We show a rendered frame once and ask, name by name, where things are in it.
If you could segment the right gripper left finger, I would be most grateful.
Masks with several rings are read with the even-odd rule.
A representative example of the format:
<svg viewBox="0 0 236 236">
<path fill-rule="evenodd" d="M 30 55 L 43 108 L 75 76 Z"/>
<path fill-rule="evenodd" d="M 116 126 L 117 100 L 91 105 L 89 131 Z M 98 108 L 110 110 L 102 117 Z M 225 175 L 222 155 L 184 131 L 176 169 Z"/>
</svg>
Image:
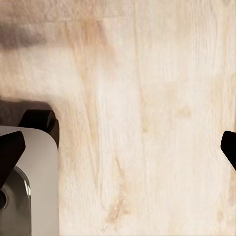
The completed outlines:
<svg viewBox="0 0 236 236">
<path fill-rule="evenodd" d="M 26 149 L 22 131 L 0 136 L 0 190 Z"/>
</svg>

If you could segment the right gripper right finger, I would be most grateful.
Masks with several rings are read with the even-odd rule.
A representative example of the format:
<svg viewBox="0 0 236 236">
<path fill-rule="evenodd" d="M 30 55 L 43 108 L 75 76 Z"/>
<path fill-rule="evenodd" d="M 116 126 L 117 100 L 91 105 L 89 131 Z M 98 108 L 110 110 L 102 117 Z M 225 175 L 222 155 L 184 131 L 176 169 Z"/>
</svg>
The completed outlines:
<svg viewBox="0 0 236 236">
<path fill-rule="evenodd" d="M 236 170 L 236 133 L 226 130 L 220 147 Z"/>
</svg>

